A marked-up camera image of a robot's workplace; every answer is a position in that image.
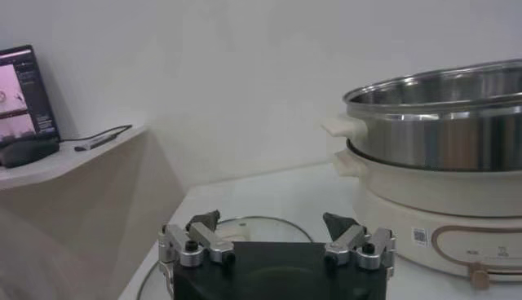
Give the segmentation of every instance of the cable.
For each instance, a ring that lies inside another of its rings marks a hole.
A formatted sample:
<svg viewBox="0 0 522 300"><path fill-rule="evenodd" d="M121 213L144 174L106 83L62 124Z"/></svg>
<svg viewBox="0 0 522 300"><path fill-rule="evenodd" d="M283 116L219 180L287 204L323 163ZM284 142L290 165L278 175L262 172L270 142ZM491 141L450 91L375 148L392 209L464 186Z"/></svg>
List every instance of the cable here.
<svg viewBox="0 0 522 300"><path fill-rule="evenodd" d="M113 127L111 129L107 129L107 130L104 130L98 134L95 134L95 135L92 135L92 136L88 136L86 138L79 138L79 139L61 139L60 142L63 143L63 142L79 142L79 141L84 141L84 140L89 140L89 139L93 139L93 138L97 138L101 135L105 135L109 132L112 132L112 131L115 131L115 130L120 130L118 131L117 133L115 133L116 136L119 136L120 134L122 134L123 132L129 130L130 128L132 128L132 125L122 125L122 126L116 126L116 127Z"/></svg>

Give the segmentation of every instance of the laptop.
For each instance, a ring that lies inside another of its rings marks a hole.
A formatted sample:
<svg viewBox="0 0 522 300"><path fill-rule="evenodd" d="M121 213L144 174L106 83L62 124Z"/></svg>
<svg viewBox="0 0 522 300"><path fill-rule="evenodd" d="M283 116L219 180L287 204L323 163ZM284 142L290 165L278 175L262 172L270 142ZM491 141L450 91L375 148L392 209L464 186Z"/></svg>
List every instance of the laptop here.
<svg viewBox="0 0 522 300"><path fill-rule="evenodd" d="M32 46L0 51L0 148L21 141L60 141Z"/></svg>

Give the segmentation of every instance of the white table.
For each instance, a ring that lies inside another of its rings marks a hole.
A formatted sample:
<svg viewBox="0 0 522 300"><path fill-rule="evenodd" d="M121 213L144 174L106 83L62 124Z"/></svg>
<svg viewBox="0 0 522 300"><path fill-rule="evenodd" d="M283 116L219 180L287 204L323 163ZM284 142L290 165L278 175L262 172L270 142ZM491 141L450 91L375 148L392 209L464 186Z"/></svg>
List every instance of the white table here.
<svg viewBox="0 0 522 300"><path fill-rule="evenodd" d="M339 178L332 165L265 174L191 189L172 216L171 223L184 226L194 214L219 210L222 219L266 215L287 219L307 231L315 241L330 241L322 222L328 211L353 216L352 199L357 179ZM120 300L134 300L148 270L157 261L154 245ZM466 279L428 269L398 258L396 273L388 285L388 299L496 299L522 298L522 285L496 284L475 291Z"/></svg>

